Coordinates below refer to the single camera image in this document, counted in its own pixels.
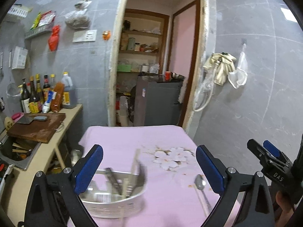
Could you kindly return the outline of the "person right hand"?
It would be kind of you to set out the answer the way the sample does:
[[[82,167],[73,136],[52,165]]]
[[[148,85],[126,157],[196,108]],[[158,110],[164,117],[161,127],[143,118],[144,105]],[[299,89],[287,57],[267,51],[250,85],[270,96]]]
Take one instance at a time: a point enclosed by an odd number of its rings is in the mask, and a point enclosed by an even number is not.
[[[280,218],[275,221],[275,227],[284,227],[294,214],[295,206],[291,205],[291,203],[284,198],[281,191],[276,193],[276,202],[280,206],[282,212]]]

